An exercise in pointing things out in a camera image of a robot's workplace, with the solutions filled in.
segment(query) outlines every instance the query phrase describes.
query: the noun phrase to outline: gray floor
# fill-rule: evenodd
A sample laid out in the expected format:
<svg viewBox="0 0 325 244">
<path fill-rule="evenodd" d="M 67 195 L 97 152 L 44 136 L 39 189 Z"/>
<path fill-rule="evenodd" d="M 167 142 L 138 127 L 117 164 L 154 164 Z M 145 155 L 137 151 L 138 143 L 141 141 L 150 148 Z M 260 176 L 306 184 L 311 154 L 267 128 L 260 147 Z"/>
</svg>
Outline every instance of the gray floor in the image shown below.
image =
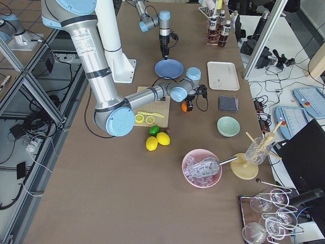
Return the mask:
<svg viewBox="0 0 325 244">
<path fill-rule="evenodd" d="M 317 30 L 310 26 L 311 23 L 307 20 L 303 13 L 288 13 L 286 12 L 286 20 L 291 25 L 296 37 L 304 47 L 308 56 L 312 56 L 317 52 L 323 43 L 323 39 L 317 33 Z"/>
</svg>

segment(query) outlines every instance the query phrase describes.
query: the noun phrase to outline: green lime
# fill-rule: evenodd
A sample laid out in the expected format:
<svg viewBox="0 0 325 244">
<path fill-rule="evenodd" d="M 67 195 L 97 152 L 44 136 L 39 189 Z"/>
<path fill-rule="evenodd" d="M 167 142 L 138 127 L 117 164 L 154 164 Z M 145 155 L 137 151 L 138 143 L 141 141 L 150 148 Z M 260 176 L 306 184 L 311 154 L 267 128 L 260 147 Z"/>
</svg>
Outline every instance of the green lime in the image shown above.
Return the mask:
<svg viewBox="0 0 325 244">
<path fill-rule="evenodd" d="M 149 128 L 149 134 L 152 136 L 157 135 L 157 133 L 160 131 L 160 127 L 159 126 L 152 126 Z"/>
</svg>

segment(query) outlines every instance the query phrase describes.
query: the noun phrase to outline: lemon slice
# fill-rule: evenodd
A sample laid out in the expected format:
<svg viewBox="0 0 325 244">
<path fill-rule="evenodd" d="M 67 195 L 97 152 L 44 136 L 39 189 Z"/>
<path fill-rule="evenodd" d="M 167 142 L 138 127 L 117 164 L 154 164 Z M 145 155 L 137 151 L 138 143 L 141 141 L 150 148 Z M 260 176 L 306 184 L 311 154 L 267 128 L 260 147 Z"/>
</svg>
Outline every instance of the lemon slice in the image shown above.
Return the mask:
<svg viewBox="0 0 325 244">
<path fill-rule="evenodd" d="M 153 116 L 147 116 L 146 117 L 146 123 L 148 124 L 148 125 L 151 125 L 151 124 L 153 124 L 154 123 L 154 117 Z"/>
<path fill-rule="evenodd" d="M 144 116 L 142 114 L 136 114 L 136 123 L 141 124 L 144 122 Z"/>
</svg>

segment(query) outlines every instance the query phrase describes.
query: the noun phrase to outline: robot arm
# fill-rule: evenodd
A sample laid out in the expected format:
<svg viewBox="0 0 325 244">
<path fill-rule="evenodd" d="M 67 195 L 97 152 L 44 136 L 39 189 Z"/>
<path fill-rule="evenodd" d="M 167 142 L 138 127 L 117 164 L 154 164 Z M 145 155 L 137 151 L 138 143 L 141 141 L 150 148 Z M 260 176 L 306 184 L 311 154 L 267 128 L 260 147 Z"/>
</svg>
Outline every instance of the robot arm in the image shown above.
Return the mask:
<svg viewBox="0 0 325 244">
<path fill-rule="evenodd" d="M 133 5 L 138 11 L 140 17 L 139 26 L 142 32 L 147 32 L 159 26 L 158 16 L 151 17 L 147 14 L 144 0 L 133 0 Z"/>
<path fill-rule="evenodd" d="M 147 32 L 152 28 L 159 26 L 160 51 L 164 59 L 169 56 L 168 46 L 170 37 L 178 41 L 178 36 L 170 28 L 171 14 L 169 11 L 160 11 L 158 16 L 150 17 L 146 12 L 144 0 L 133 0 L 133 5 L 138 11 L 140 17 L 139 26 L 142 32 Z"/>
<path fill-rule="evenodd" d="M 132 109 L 166 95 L 181 102 L 191 90 L 198 87 L 201 71 L 192 67 L 187 70 L 187 78 L 179 83 L 164 81 L 145 91 L 127 97 L 120 96 L 97 34 L 98 20 L 94 13 L 96 1 L 42 0 L 41 3 L 43 23 L 70 34 L 96 98 L 94 121 L 110 135 L 124 136 L 132 130 L 135 124 Z"/>
<path fill-rule="evenodd" d="M 25 28 L 14 14 L 0 17 L 0 37 L 5 42 L 13 37 L 15 42 L 20 46 L 24 46 L 31 42 L 30 35 L 26 32 Z"/>
</svg>

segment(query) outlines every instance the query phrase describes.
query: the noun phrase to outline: yellow lemon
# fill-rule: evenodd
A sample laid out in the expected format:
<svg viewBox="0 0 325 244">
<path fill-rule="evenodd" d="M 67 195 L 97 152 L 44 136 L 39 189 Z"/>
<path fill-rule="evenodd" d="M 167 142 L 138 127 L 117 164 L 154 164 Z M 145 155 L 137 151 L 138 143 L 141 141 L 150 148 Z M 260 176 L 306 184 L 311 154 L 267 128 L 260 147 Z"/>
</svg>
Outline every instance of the yellow lemon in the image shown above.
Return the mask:
<svg viewBox="0 0 325 244">
<path fill-rule="evenodd" d="M 171 139 L 169 138 L 169 136 L 165 132 L 157 133 L 156 137 L 157 137 L 157 141 L 161 145 L 167 146 L 167 145 L 169 145 L 171 143 Z"/>
<path fill-rule="evenodd" d="M 154 121 L 155 121 L 155 119 L 154 119 L 153 116 L 150 115 L 150 116 L 146 117 L 146 123 L 147 123 L 148 125 L 153 124 Z"/>
<path fill-rule="evenodd" d="M 136 123 L 141 124 L 144 122 L 144 116 L 142 114 L 136 114 Z"/>
<path fill-rule="evenodd" d="M 150 136 L 147 141 L 146 141 L 146 148 L 149 151 L 153 151 L 157 148 L 158 146 L 158 141 L 154 136 Z"/>
</svg>

